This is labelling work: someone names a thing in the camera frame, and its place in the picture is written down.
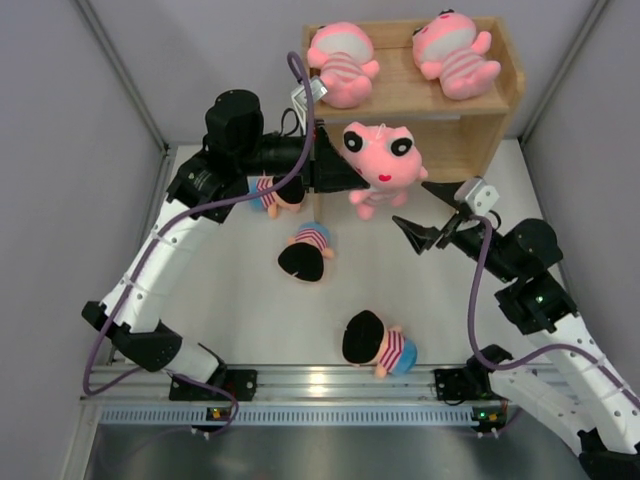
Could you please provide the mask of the boy doll front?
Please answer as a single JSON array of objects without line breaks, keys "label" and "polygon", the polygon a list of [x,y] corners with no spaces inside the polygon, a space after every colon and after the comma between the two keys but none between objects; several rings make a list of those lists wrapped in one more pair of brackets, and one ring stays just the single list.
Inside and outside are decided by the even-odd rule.
[{"label": "boy doll front", "polygon": [[400,326],[387,326],[370,310],[349,320],[343,331],[341,352],[351,365],[372,366],[377,378],[407,374],[418,357],[416,344]]}]

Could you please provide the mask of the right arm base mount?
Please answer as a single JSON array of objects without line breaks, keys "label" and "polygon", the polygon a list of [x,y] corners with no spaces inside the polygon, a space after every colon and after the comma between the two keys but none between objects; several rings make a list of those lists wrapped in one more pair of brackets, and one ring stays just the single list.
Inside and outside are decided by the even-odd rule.
[{"label": "right arm base mount", "polygon": [[490,387],[488,373],[482,369],[436,369],[434,379],[437,399],[447,404],[499,399]]}]

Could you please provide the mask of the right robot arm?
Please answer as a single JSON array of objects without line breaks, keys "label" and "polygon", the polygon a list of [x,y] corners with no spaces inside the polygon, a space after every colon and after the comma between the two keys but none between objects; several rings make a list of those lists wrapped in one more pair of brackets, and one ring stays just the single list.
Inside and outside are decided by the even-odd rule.
[{"label": "right robot arm", "polygon": [[[460,183],[425,181],[423,188],[451,206],[441,228],[394,217],[416,253],[455,246],[476,263],[467,307],[473,352],[466,373],[475,395],[493,393],[516,403],[572,451],[591,479],[639,476],[639,397],[599,348],[576,302],[550,273],[563,253],[553,228],[528,218],[506,234],[497,227],[496,188],[481,177]],[[476,303],[483,273],[504,287],[495,298],[502,314],[534,346],[507,362],[476,337]]]}]

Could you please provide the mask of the pink plush face down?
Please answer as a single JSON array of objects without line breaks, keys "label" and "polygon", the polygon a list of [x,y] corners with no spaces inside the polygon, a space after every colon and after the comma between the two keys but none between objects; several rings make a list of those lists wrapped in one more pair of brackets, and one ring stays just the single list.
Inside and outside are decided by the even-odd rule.
[{"label": "pink plush face down", "polygon": [[349,192],[349,201],[362,220],[370,220],[381,204],[402,206],[407,202],[408,188],[429,176],[406,126],[352,122],[343,130],[342,140],[341,155],[369,184]]}]

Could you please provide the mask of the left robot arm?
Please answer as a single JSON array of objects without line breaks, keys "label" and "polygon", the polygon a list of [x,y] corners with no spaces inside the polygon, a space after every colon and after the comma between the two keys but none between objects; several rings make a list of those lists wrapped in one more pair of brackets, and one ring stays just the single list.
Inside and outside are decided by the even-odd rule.
[{"label": "left robot arm", "polygon": [[250,178],[271,175],[279,187],[299,181],[304,190],[317,193],[364,186],[313,116],[311,104],[327,95],[318,81],[310,96],[302,86],[293,91],[301,136],[264,133],[260,100],[248,90],[222,93],[206,112],[202,147],[179,167],[132,264],[103,299],[87,302],[82,310],[84,320],[138,367],[190,379],[204,399],[223,393],[224,362],[164,325],[163,306],[202,242],[223,225],[233,206],[272,191],[250,192]]}]

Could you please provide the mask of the pink plush with heart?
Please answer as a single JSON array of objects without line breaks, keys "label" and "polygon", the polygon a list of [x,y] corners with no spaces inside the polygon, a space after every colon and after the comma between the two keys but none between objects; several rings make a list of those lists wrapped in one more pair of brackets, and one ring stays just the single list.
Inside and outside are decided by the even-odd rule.
[{"label": "pink plush with heart", "polygon": [[319,27],[307,50],[307,61],[327,89],[322,101],[332,108],[352,109],[372,93],[380,71],[369,36],[358,25],[335,22]]}]

